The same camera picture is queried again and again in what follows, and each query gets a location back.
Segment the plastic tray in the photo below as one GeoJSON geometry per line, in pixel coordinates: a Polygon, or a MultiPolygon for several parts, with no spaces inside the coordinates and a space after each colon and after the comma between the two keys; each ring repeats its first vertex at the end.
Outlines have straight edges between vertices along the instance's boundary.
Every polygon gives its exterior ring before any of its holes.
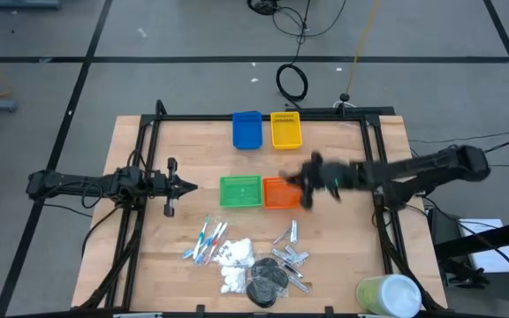
{"type": "Polygon", "coordinates": [[[233,146],[258,149],[262,146],[262,114],[258,111],[233,113],[233,146]]]}
{"type": "Polygon", "coordinates": [[[265,178],[262,188],[264,208],[297,208],[300,204],[301,190],[288,185],[282,178],[265,178]]]}
{"type": "Polygon", "coordinates": [[[260,207],[261,176],[232,176],[219,179],[219,205],[224,208],[260,207]]]}
{"type": "Polygon", "coordinates": [[[297,111],[270,114],[272,146],[276,149],[295,149],[301,146],[300,113],[297,111]]]}

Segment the wooden table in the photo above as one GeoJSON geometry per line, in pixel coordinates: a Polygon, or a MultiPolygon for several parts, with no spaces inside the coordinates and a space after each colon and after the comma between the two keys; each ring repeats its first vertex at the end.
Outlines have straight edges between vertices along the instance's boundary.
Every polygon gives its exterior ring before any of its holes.
{"type": "MultiPolygon", "coordinates": [[[[140,117],[118,117],[104,173],[112,173],[126,164],[134,149],[139,120],[140,117]]],[[[388,160],[410,157],[402,117],[381,117],[381,123],[388,160]]],[[[322,313],[325,306],[333,306],[336,313],[362,312],[355,298],[357,283],[384,272],[377,230],[371,223],[373,204],[369,192],[342,192],[340,204],[326,192],[317,193],[311,213],[219,207],[219,178],[222,176],[275,177],[280,170],[294,172],[309,159],[314,149],[321,151],[326,159],[363,161],[359,124],[304,121],[304,143],[297,150],[275,150],[270,123],[263,125],[262,148],[238,151],[232,146],[231,121],[161,123],[154,169],[165,173],[166,161],[173,156],[178,160],[180,177],[195,183],[199,189],[176,201],[173,218],[163,215],[165,198],[148,201],[132,311],[193,312],[198,304],[205,305],[208,312],[261,311],[246,295],[220,294],[222,278],[216,264],[195,267],[191,261],[180,260],[181,254],[194,246],[203,218],[210,214],[212,220],[219,218],[229,223],[228,239],[251,238],[257,258],[269,255],[274,239],[290,226],[293,218],[298,221],[295,248],[311,253],[300,267],[305,275],[302,281],[311,292],[306,294],[291,286],[289,296],[279,299],[269,311],[322,313]]],[[[369,134],[374,140],[372,129],[369,134]]],[[[376,143],[372,144],[377,158],[376,143]]],[[[409,204],[422,208],[419,199],[412,199],[409,204]]],[[[112,207],[111,201],[101,201],[95,208],[93,223],[112,207]]],[[[426,217],[410,208],[400,211],[399,217],[411,270],[434,300],[446,306],[426,217]]],[[[117,212],[88,241],[73,305],[86,300],[110,269],[120,218],[121,212],[117,212]]],[[[123,286],[125,273],[120,276],[116,304],[121,302],[119,295],[123,286]]]]}

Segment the blue bin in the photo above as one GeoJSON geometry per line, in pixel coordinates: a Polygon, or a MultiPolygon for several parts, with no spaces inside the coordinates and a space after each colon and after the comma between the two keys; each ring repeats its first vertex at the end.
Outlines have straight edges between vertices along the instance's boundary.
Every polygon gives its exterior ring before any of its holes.
{"type": "Polygon", "coordinates": [[[259,111],[233,113],[233,146],[258,149],[262,146],[262,114],[259,111]]]}

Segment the orange bin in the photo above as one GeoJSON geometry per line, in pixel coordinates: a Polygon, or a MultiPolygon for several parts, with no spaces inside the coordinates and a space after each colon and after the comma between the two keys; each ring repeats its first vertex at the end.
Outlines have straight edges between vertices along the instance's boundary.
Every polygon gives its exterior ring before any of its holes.
{"type": "Polygon", "coordinates": [[[282,178],[264,178],[262,189],[264,208],[297,208],[300,205],[301,190],[282,178]]]}

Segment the yellow bin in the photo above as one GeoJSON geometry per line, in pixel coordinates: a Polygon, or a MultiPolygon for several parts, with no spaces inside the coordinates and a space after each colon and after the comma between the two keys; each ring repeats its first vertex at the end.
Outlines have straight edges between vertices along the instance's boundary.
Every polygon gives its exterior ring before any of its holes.
{"type": "Polygon", "coordinates": [[[300,113],[297,111],[270,114],[272,146],[276,149],[296,149],[301,146],[300,113]]]}

